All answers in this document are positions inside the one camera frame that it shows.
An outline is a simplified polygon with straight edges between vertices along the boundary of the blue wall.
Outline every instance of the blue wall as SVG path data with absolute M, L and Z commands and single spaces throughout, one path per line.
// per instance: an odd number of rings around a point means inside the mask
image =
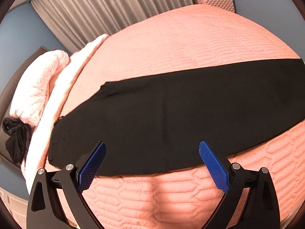
M 234 0 L 236 12 L 268 29 L 305 60 L 305 21 L 292 0 Z
M 40 46 L 65 50 L 30 3 L 12 9 L 0 24 L 0 93 L 21 64 Z M 0 164 L 0 187 L 28 199 L 22 174 L 3 160 Z

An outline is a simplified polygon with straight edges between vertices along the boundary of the black fabric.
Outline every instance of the black fabric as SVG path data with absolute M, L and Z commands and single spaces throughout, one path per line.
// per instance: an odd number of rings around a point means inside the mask
M 31 127 L 20 119 L 6 117 L 2 123 L 3 131 L 10 136 L 5 147 L 13 163 L 21 163 L 27 156 Z
M 48 156 L 64 168 L 102 140 L 107 155 L 98 175 L 162 173 L 202 164 L 203 140 L 229 156 L 304 118 L 301 59 L 177 71 L 105 83 L 57 121 Z

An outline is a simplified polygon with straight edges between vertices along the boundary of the black object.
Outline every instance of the black object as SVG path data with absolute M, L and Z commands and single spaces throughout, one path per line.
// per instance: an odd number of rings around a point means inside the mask
M 4 18 L 6 12 L 13 4 L 15 0 L 0 0 L 0 22 Z M 300 13 L 302 14 L 303 18 L 305 19 L 305 0 L 292 0 L 297 8 L 299 9 Z M 301 229 L 305 226 L 305 204 L 301 207 L 293 223 L 290 223 L 287 229 Z M 9 211 L 5 208 L 2 200 L 0 199 L 0 225 L 6 229 L 20 229 L 21 227 L 16 223 L 13 217 L 10 215 Z M 60 227 L 52 227 L 51 229 L 60 229 Z
M 101 176 L 199 165 L 202 139 L 230 156 L 305 118 L 304 77 L 301 59 L 273 59 L 107 82 L 55 124 L 48 159 L 62 169 L 99 139 L 107 145 Z
M 3 119 L 10 116 L 10 107 L 11 107 L 11 101 L 13 99 L 16 87 L 18 85 L 18 82 L 22 76 L 22 74 L 25 72 L 25 70 L 28 68 L 28 66 L 40 55 L 46 53 L 48 49 L 41 46 L 39 47 L 36 52 L 34 52 L 30 57 L 28 57 L 24 63 L 18 68 L 18 70 L 14 73 L 14 75 L 11 77 L 7 85 L 5 86 L 4 90 L 0 94 L 0 123 L 3 123 Z M 1 160 L 6 161 L 11 167 L 13 167 L 15 170 L 21 172 L 20 169 L 20 163 L 14 163 L 13 159 L 11 158 L 10 153 L 6 149 L 6 142 L 9 139 L 10 136 L 8 136 L 0 126 L 0 158 Z
M 30 145 L 31 127 L 20 119 L 6 117 L 2 123 L 3 131 L 10 136 L 5 146 L 14 164 L 26 159 Z
M 89 159 L 95 165 L 96 149 Z M 230 229 L 279 229 L 280 215 L 275 188 L 268 169 L 245 170 L 238 163 L 211 150 L 215 159 L 228 175 L 230 187 L 202 229 L 225 229 L 244 188 L 250 188 L 245 207 L 238 223 Z M 30 194 L 27 211 L 27 229 L 71 229 L 61 207 L 56 189 L 63 189 L 70 209 L 81 229 L 103 229 L 79 192 L 77 174 L 88 166 L 89 160 L 81 158 L 77 165 L 69 164 L 61 171 L 47 172 L 40 169 Z M 305 222 L 305 205 L 301 207 L 287 229 L 301 229 Z M 0 225 L 5 229 L 20 229 L 0 199 Z

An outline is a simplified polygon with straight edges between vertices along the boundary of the crumpled black cloth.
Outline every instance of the crumpled black cloth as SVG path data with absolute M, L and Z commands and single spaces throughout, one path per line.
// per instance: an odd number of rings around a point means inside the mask
M 26 158 L 29 145 L 31 127 L 20 119 L 6 117 L 2 123 L 3 131 L 10 136 L 5 147 L 13 163 L 21 163 Z

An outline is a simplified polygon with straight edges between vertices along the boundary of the pillow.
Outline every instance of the pillow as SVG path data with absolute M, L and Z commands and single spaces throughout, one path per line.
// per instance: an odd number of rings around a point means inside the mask
M 37 127 L 49 99 L 49 83 L 69 63 L 66 52 L 55 50 L 39 56 L 23 73 L 12 99 L 10 116 Z

